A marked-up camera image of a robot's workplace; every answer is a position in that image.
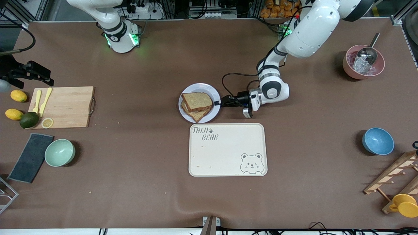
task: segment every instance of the yellow cup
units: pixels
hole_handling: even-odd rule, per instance
[[[398,194],[392,199],[393,204],[389,206],[393,212],[399,212],[408,218],[418,217],[417,201],[408,194]]]

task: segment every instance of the white plate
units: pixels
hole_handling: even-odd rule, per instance
[[[192,176],[267,174],[264,127],[259,123],[194,124],[189,141]]]
[[[218,113],[219,109],[221,108],[221,97],[219,96],[218,91],[213,88],[213,86],[205,84],[205,83],[195,83],[190,86],[188,86],[186,89],[184,89],[183,93],[193,93],[193,92],[203,92],[208,94],[208,96],[212,99],[212,102],[214,104],[212,110],[206,114],[198,123],[206,123],[212,120]],[[183,101],[183,98],[181,97],[178,99],[178,110],[180,111],[181,115],[188,120],[191,123],[196,123],[192,117],[187,115],[184,110],[181,108],[181,102]]]

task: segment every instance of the bear face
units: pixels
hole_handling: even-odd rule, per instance
[[[249,174],[256,174],[259,172],[262,174],[264,171],[264,165],[261,159],[263,156],[261,154],[257,153],[254,156],[249,156],[246,153],[243,153],[241,155],[242,163],[241,163],[241,171]]]

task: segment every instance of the table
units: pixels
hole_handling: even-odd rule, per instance
[[[261,123],[269,171],[264,177],[199,178],[188,173],[189,128],[177,101],[190,84],[226,91],[228,72],[255,73],[277,36],[256,20],[149,22],[141,47],[109,49],[94,23],[31,23],[33,49],[16,54],[51,70],[56,87],[95,86],[96,111],[88,128],[22,130],[0,115],[0,173],[8,174],[30,132],[67,138],[77,155],[69,167],[44,163],[32,184],[11,182],[20,196],[0,217],[0,228],[193,227],[215,215],[229,228],[400,228],[416,220],[384,215],[387,203],[362,190],[418,140],[417,70],[400,27],[389,19],[342,21],[308,59],[289,57],[280,69],[289,99],[265,105],[245,119],[224,108],[213,123]],[[344,51],[367,44],[385,56],[380,78],[353,81],[342,72]],[[30,43],[22,32],[17,47]],[[242,91],[251,77],[229,77]],[[25,81],[32,95],[42,82]],[[28,103],[1,94],[0,110]],[[395,150],[369,156],[361,134],[388,130]],[[397,193],[411,171],[382,186]]]

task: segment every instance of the toast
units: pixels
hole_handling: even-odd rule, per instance
[[[212,110],[212,109],[207,109],[207,110],[203,110],[203,111],[198,111],[198,112],[189,112],[188,110],[187,110],[187,107],[186,107],[186,102],[183,100],[182,102],[181,102],[181,108],[183,109],[183,111],[187,114],[187,115],[189,115],[190,117],[192,117],[193,118],[193,120],[196,122],[196,123],[198,123],[206,114],[208,114],[209,112],[210,112],[210,110]]]
[[[181,94],[183,101],[189,112],[198,112],[211,110],[213,103],[208,94],[203,92],[183,93]]]

